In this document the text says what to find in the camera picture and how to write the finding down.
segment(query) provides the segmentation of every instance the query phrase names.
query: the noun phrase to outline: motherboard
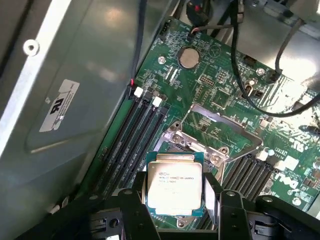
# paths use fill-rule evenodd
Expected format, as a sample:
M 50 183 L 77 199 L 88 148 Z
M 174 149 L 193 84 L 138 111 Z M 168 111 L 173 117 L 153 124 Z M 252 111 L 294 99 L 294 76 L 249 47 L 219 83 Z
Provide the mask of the motherboard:
M 148 151 L 204 152 L 204 171 L 254 201 L 273 195 L 307 212 L 320 191 L 320 106 L 286 118 L 253 109 L 233 75 L 230 47 L 169 18 L 120 106 L 82 184 L 111 194 L 130 187 Z M 237 52 L 251 99 L 263 110 L 295 110 L 307 87 Z M 207 229 L 203 217 L 153 215 L 158 228 Z

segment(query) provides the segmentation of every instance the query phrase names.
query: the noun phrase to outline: green circuit board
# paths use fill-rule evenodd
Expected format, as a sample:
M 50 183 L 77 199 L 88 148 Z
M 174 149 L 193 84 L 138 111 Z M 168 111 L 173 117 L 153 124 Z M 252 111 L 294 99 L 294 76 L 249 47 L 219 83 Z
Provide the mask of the green circuit board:
M 191 105 L 196 103 L 212 113 L 229 117 L 247 132 L 261 138 L 261 150 L 272 150 L 273 158 L 286 164 L 283 172 L 271 175 L 266 183 L 268 192 L 262 191 L 261 194 L 277 196 L 306 212 L 320 191 L 320 181 L 313 167 L 320 156 L 319 135 L 306 130 L 307 126 L 320 127 L 319 104 L 293 117 L 271 118 L 263 115 L 241 97 L 232 71 L 229 46 L 204 33 L 197 33 L 189 40 L 187 36 L 191 27 L 173 18 L 165 27 L 165 39 L 155 39 L 135 79 L 145 93 L 159 96 L 163 99 L 162 105 L 169 106 L 149 151 L 153 150 L 161 133 L 175 121 L 181 122 Z M 199 53 L 199 63 L 194 68 L 184 69 L 179 65 L 177 54 L 182 48 L 193 48 Z M 270 83 L 271 68 L 258 61 L 253 66 L 246 64 L 243 53 L 237 52 L 236 56 L 243 82 L 251 81 L 252 92 L 260 92 L 259 97 L 252 95 L 253 101 L 265 111 L 291 111 L 316 95 L 284 75 L 275 83 Z M 164 57 L 165 63 L 159 63 L 159 57 Z M 120 108 L 119 119 L 129 109 L 128 102 L 124 102 L 122 111 Z M 98 159 L 104 154 L 104 148 L 111 144 L 112 132 L 114 138 L 119 127 L 119 121 L 115 122 L 93 162 L 100 161 Z M 182 131 L 206 146 L 215 149 L 227 146 L 230 156 L 252 144 L 229 126 L 210 121 L 195 112 L 187 115 Z M 159 228 L 177 228 L 174 217 L 154 216 L 153 219 Z M 195 218 L 185 229 L 194 229 L 197 221 Z

